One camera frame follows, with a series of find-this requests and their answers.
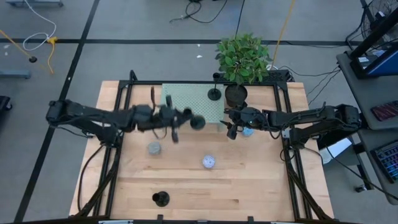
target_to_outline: floor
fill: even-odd
[[[32,78],[28,80],[0,79],[0,95],[10,96],[14,105],[2,121],[0,130],[0,170],[5,171],[0,183],[0,202],[7,205],[0,209],[0,223],[14,220],[47,132],[44,116],[48,103],[58,99],[65,81],[70,82],[67,98],[94,106],[101,82],[127,79],[131,69],[140,80],[211,80],[211,74],[218,69],[214,59],[215,44],[189,44],[189,40],[205,43],[202,40],[232,37],[237,32],[238,23],[239,34],[253,32],[263,40],[277,40],[290,1],[250,0],[245,1],[242,8],[243,0],[229,0],[219,17],[210,24],[192,20],[169,23],[184,14],[188,0],[68,0],[64,3],[61,8],[35,7],[39,14],[57,24],[55,35],[64,40],[64,44],[56,45],[52,59],[54,75],[39,65],[46,67],[51,51],[49,44],[31,52],[38,58],[38,62],[32,64],[14,46],[0,39],[0,67],[32,72]],[[79,48],[79,39],[84,34],[93,3],[94,6],[99,4],[87,39],[137,41],[108,44],[90,41],[80,44]],[[212,18],[223,3],[222,0],[204,0],[197,18],[204,21]],[[23,40],[36,32],[52,31],[51,24],[28,8],[14,8],[1,1],[0,15],[0,29],[15,39]],[[283,40],[341,42],[358,26],[360,17],[359,0],[299,0]],[[170,39],[187,44],[166,41]],[[76,54],[76,50],[81,50],[81,55]],[[270,53],[274,50],[275,45],[269,45]],[[345,46],[281,45],[275,66],[285,65],[301,74],[329,72],[336,67],[336,55],[345,50],[348,50]],[[78,56],[77,64],[73,63]],[[296,82],[304,82],[307,93],[321,79],[295,76]],[[308,100],[319,90],[318,87]],[[341,73],[331,80],[310,107],[319,107],[324,101],[329,105],[346,103],[356,106]],[[85,145],[82,138],[55,131],[24,221],[67,217]],[[325,175],[336,218],[347,222],[396,223],[398,208],[389,205],[379,192],[354,193],[351,184],[354,177],[344,168],[328,164]]]

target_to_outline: green pegboard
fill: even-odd
[[[161,103],[165,104],[166,95],[172,96],[173,107],[178,110],[191,108],[194,114],[202,115],[207,123],[219,123],[224,119],[224,86],[217,85],[221,98],[213,101],[207,92],[213,84],[163,84]]]

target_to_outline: black line on floor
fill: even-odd
[[[23,38],[14,38],[12,39],[15,43],[23,43],[25,39]],[[44,39],[29,39],[26,43],[33,43],[33,44],[41,44]],[[58,39],[57,44],[79,44],[80,39]],[[7,39],[0,39],[0,43],[10,43]]]
[[[70,86],[70,82],[73,78],[73,74],[75,73],[77,63],[79,61],[81,51],[83,50],[83,46],[85,44],[85,40],[87,39],[88,31],[90,30],[91,24],[93,23],[94,15],[98,7],[98,3],[100,0],[94,0],[93,6],[91,7],[90,14],[88,15],[85,28],[81,35],[80,41],[78,43],[78,47],[76,49],[75,56],[73,57],[72,64],[70,65],[69,72],[67,78],[65,79],[65,83],[63,85],[60,100],[64,100],[67,96],[68,89]],[[19,204],[19,208],[17,214],[15,216],[14,222],[22,222],[24,220],[24,216],[29,206],[30,198],[32,197],[33,191],[35,189],[37,180],[40,175],[40,171],[42,170],[44,159],[47,155],[47,151],[49,150],[49,146],[51,143],[52,136],[54,134],[53,128],[48,128],[47,133],[45,134],[44,141],[42,147],[40,148],[39,155],[37,157],[35,166],[33,168],[32,174],[30,175],[29,182],[26,186],[24,196],[22,197],[21,203]]]
[[[22,43],[24,39],[13,39],[16,43]],[[152,39],[152,40],[128,40],[128,39],[86,39],[85,44],[217,44],[220,39]],[[43,39],[31,39],[29,43],[41,43]],[[0,39],[0,43],[9,43],[7,39]],[[58,44],[79,44],[80,39],[59,39]],[[352,45],[359,45],[361,41],[352,41]],[[261,44],[276,45],[277,40],[262,40]],[[345,46],[345,41],[332,40],[281,40],[280,45],[316,45],[316,46]]]
[[[235,37],[238,34],[238,30],[239,30],[239,25],[241,23],[241,17],[242,17],[242,11],[243,11],[243,6],[244,6],[244,1],[242,2],[242,7],[241,7],[241,12],[239,13],[239,20],[238,20],[238,26],[236,27],[236,32],[235,32]]]

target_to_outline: white cable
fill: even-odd
[[[52,21],[50,21],[50,20],[48,20],[48,19],[42,17],[42,16],[41,16],[39,13],[37,13],[36,11],[34,11],[33,8],[32,8],[32,6],[30,6],[30,4],[27,2],[27,0],[24,0],[24,1],[25,1],[25,3],[27,4],[27,6],[29,7],[29,9],[30,9],[34,14],[36,14],[37,16],[39,16],[40,18],[44,19],[44,20],[47,21],[47,22],[51,22],[51,23],[54,25],[54,31],[51,33],[51,35],[48,35],[48,34],[46,34],[45,32],[38,32],[38,33],[36,33],[36,34],[33,34],[33,35],[28,36],[28,37],[24,40],[24,42],[22,43],[22,46],[24,47],[24,49],[27,50],[27,51],[32,51],[32,50],[36,50],[36,49],[38,49],[39,47],[41,47],[49,38],[51,38],[51,37],[54,35],[55,31],[57,30],[57,25],[56,25],[54,22],[52,22]],[[32,38],[32,37],[34,37],[34,36],[37,36],[37,35],[41,35],[41,34],[43,34],[43,35],[46,36],[45,40],[44,40],[41,44],[39,44],[38,46],[36,46],[36,47],[34,47],[34,48],[32,48],[32,49],[26,48],[25,44],[26,44],[26,42],[27,42],[30,38]]]
[[[272,68],[274,68],[275,70],[278,70],[278,68],[275,66],[275,65],[267,65],[266,66],[266,69],[269,71],[270,69],[271,69],[271,66],[272,66]]]

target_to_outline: wooden table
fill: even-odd
[[[161,88],[155,86],[157,102],[160,102]],[[276,110],[272,87],[246,88],[249,106]],[[292,111],[307,110],[303,83],[288,83],[288,88]],[[97,108],[112,110],[117,89],[118,81],[103,82]],[[151,104],[149,93],[149,85],[133,86],[130,105]],[[285,110],[282,92],[280,97]],[[184,127],[178,135],[178,144],[172,143],[170,135],[161,140],[162,153],[157,156],[147,151],[147,145],[156,141],[151,131],[125,135],[111,218],[154,220],[163,214],[165,220],[245,221],[253,216],[255,221],[294,221],[285,163],[279,158],[280,139],[273,140],[268,132],[255,131],[248,138],[239,134],[232,141],[226,137],[226,129],[219,133],[212,127],[202,131]],[[82,166],[98,146],[97,139],[88,140]],[[309,140],[306,146],[318,150],[314,140]],[[216,159],[213,169],[203,168],[201,160],[206,154]],[[103,155],[104,150],[85,171],[82,205],[98,186]],[[332,217],[321,159],[309,151],[302,150],[301,155],[308,191]],[[152,201],[152,195],[160,191],[170,195],[170,203],[163,208]],[[304,217],[298,189],[297,193],[300,214]],[[77,213],[76,196],[77,185],[70,214]],[[107,196],[105,190],[100,213],[104,213]]]

